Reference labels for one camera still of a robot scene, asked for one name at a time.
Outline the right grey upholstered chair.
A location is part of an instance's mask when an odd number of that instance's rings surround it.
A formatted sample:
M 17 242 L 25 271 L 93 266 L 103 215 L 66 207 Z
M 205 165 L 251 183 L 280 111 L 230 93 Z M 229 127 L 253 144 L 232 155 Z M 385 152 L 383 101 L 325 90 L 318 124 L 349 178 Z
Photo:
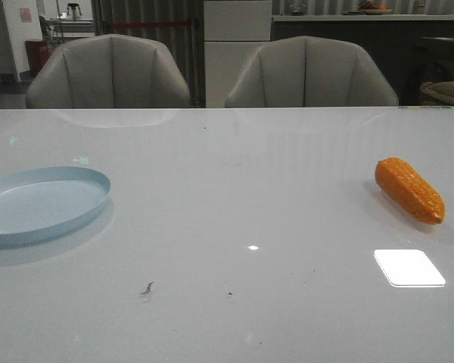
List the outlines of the right grey upholstered chair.
M 335 39 L 297 36 L 255 49 L 225 100 L 245 107 L 392 107 L 398 97 L 369 53 Z

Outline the pink wall notice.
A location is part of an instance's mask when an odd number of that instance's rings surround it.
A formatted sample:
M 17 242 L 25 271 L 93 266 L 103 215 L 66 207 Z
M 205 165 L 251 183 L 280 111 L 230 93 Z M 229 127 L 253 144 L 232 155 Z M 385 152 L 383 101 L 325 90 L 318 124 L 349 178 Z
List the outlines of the pink wall notice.
M 32 17 L 29 8 L 20 8 L 20 19 L 22 23 L 32 22 Z

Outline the fruit bowl on counter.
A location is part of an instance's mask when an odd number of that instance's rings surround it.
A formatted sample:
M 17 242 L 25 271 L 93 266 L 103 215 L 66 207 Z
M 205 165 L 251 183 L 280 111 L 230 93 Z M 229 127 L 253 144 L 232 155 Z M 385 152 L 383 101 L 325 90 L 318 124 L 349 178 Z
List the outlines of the fruit bowl on counter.
M 378 4 L 374 1 L 361 1 L 358 5 L 358 11 L 367 15 L 383 15 L 392 12 L 388 6 Z

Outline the left grey upholstered chair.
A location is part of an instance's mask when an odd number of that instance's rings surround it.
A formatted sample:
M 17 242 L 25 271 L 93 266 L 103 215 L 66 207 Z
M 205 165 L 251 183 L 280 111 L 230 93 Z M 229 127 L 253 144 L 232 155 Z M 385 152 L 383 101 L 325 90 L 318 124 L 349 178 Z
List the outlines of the left grey upholstered chair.
M 58 47 L 26 91 L 28 109 L 188 108 L 188 85 L 161 42 L 108 34 Z

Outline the red bin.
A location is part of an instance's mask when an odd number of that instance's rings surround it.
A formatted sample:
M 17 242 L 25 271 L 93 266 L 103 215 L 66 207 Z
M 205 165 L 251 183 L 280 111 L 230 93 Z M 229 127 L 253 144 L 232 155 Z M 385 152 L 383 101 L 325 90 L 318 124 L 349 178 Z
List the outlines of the red bin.
M 35 77 L 51 57 L 56 47 L 45 40 L 31 39 L 25 41 L 26 55 L 30 74 Z

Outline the brown cushion at right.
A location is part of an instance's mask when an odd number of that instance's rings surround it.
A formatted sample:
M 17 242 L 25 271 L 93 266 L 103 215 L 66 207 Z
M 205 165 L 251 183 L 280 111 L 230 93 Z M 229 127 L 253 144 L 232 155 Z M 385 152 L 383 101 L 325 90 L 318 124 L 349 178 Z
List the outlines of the brown cushion at right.
M 454 81 L 425 82 L 420 86 L 420 91 L 432 101 L 454 106 Z

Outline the red barrier belt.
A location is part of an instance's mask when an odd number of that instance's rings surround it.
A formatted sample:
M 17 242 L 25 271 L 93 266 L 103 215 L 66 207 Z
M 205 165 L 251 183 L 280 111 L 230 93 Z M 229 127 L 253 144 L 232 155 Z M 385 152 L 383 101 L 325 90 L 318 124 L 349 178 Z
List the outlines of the red barrier belt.
M 111 29 L 156 29 L 167 27 L 189 26 L 190 20 L 175 20 L 165 22 L 145 22 L 145 23 L 107 23 Z

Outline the white cabinet with drawers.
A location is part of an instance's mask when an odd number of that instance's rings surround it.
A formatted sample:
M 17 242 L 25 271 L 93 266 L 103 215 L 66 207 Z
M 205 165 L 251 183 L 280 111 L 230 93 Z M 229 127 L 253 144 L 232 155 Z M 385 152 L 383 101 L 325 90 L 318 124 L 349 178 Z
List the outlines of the white cabinet with drawers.
M 206 107 L 220 108 L 251 50 L 271 37 L 270 1 L 204 2 Z

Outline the grey upholstered chair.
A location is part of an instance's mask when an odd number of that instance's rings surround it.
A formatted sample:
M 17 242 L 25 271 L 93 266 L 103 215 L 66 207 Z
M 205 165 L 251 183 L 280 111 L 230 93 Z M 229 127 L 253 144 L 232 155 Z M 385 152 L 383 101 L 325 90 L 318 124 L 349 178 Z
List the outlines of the grey upholstered chair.
M 297 36 L 255 49 L 225 100 L 245 107 L 392 107 L 398 97 L 369 53 L 335 39 Z
M 28 109 L 188 108 L 188 85 L 161 42 L 108 34 L 58 47 L 26 91 Z

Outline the dark counter with white top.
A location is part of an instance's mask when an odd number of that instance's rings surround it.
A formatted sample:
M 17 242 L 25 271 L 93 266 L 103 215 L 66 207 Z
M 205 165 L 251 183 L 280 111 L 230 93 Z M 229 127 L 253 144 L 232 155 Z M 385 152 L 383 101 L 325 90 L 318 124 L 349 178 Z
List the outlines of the dark counter with white top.
M 424 82 L 454 80 L 454 16 L 275 16 L 273 40 L 315 36 L 362 46 L 402 105 L 420 104 Z

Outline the light blue round plate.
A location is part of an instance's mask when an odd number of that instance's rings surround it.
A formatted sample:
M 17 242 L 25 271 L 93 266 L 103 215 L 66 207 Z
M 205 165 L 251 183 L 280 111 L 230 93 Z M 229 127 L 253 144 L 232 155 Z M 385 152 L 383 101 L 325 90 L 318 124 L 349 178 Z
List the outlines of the light blue round plate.
M 76 166 L 31 169 L 0 178 L 0 249 L 55 239 L 104 210 L 110 179 Z

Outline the orange plastic corn cob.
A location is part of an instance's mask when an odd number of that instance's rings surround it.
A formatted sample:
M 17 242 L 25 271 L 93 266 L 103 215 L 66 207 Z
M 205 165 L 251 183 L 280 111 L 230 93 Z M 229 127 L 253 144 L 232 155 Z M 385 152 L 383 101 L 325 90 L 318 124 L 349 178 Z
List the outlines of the orange plastic corn cob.
M 389 157 L 378 161 L 375 181 L 392 200 L 418 221 L 438 225 L 445 219 L 443 198 L 405 160 Z

